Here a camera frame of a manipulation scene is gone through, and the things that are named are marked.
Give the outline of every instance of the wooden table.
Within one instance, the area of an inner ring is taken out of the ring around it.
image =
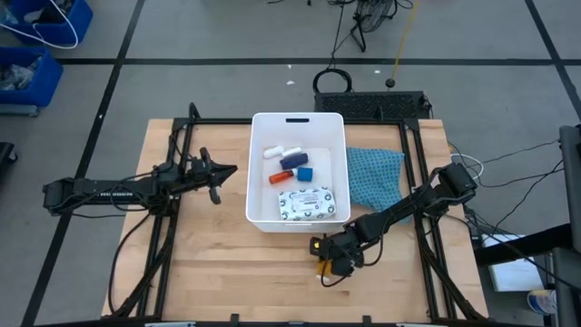
[[[171,125],[171,120],[149,122],[137,173],[149,172],[164,162]],[[428,170],[448,164],[450,152],[442,122],[420,121],[420,126]],[[345,131],[348,146],[401,151],[395,126],[346,125]],[[205,146],[216,163],[237,164],[238,172],[219,190],[220,205],[212,204],[206,190],[182,197],[163,319],[228,321],[232,313],[239,313],[244,322],[361,322],[362,315],[370,315],[374,322],[428,322],[413,223],[391,227],[376,266],[357,270],[353,277],[326,289],[315,278],[317,258],[308,249],[311,234],[262,233],[246,220],[250,134],[248,124],[194,127],[190,154],[199,155],[199,148]],[[415,156],[411,133],[409,146]],[[416,183],[421,184],[417,160],[412,160]],[[402,171],[403,196],[409,189],[405,176]],[[365,212],[354,205],[351,217]],[[451,208],[450,214],[464,216],[459,207]],[[143,213],[128,213],[122,237],[142,218]],[[121,251],[113,291],[116,305],[143,275],[152,226],[153,219],[149,219]],[[449,218],[441,219],[439,226],[450,277],[474,307],[487,315],[466,226]],[[374,258],[378,250],[376,245],[366,256]],[[445,316],[435,274],[434,283],[439,314]],[[153,312],[156,288],[154,282],[149,313]],[[103,313],[109,313],[106,305]]]

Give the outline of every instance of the orange bottle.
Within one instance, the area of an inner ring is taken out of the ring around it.
[[[271,182],[271,184],[274,183],[280,183],[284,180],[287,180],[289,178],[291,178],[292,176],[295,176],[297,174],[297,170],[296,169],[291,169],[288,171],[283,171],[280,173],[276,173],[274,175],[271,175],[269,177],[269,182]]]

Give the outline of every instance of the blue bin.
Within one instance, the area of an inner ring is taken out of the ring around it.
[[[48,0],[13,0],[10,5],[10,12],[12,15],[18,19],[20,24],[6,24],[18,31],[24,32],[29,35],[38,37],[38,34],[34,31],[32,24],[27,24],[24,21],[26,14],[40,10],[46,5],[52,5]],[[79,43],[83,41],[84,35],[89,28],[89,24],[93,19],[93,10],[86,3],[85,0],[74,0],[71,11],[67,16],[71,25],[73,25],[74,30],[79,38]],[[74,45],[74,34],[71,30],[71,26],[68,23],[62,22],[61,24],[38,24],[36,25],[36,30],[46,42],[52,43],[54,45]],[[18,33],[13,34],[24,44],[39,44],[40,42],[24,36]]]
[[[0,47],[0,65],[18,64],[27,67],[42,56],[36,67],[33,80],[24,90],[0,90],[0,104],[33,104],[47,106],[53,99],[63,67],[54,60],[46,48],[6,48]]]

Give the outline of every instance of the gray floor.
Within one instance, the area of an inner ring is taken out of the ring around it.
[[[137,0],[89,0],[94,21],[81,46],[54,51],[59,58],[114,59]],[[561,58],[581,58],[576,31],[581,2],[535,0]],[[344,35],[354,5],[345,10]],[[339,8],[325,1],[145,0],[127,58],[324,58],[336,31]],[[401,10],[367,35],[369,50],[348,40],[344,58],[393,58],[409,11]],[[0,33],[0,45],[17,45]],[[550,59],[531,14],[521,0],[423,1],[408,36],[404,58]],[[125,65],[104,118],[87,176],[122,177],[137,165],[147,121],[183,116],[194,101],[204,117],[250,117],[257,112],[309,111],[311,81],[325,65]],[[391,66],[341,65],[357,91],[382,91]],[[102,101],[113,66],[69,64],[52,103],[37,118],[0,117],[0,140],[18,147],[20,161],[5,177],[0,193],[0,323],[16,326],[34,288],[57,218],[41,207],[44,183],[71,176]],[[581,87],[581,67],[566,68]],[[426,93],[448,139],[465,154],[485,160],[552,141],[558,127],[579,123],[552,65],[402,65],[395,90]],[[342,81],[325,78],[321,91]],[[557,146],[490,163],[485,183],[549,171]],[[524,195],[532,181],[494,190],[480,189],[472,206],[497,222]],[[110,212],[105,208],[90,213]],[[567,221],[562,174],[548,177],[502,225],[533,233]],[[71,223],[36,323],[99,317],[119,220]],[[503,322],[539,323],[525,310],[524,294],[494,294],[483,274],[489,309]]]

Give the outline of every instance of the white plastic bin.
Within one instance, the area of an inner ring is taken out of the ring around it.
[[[309,155],[310,183],[295,178],[274,185],[269,176],[281,171],[281,157],[264,159],[265,149],[299,146]],[[252,117],[246,193],[246,218],[267,233],[331,233],[350,218],[349,178],[343,117],[334,113],[260,113]],[[329,187],[337,212],[326,220],[289,222],[281,219],[278,194],[319,186]]]

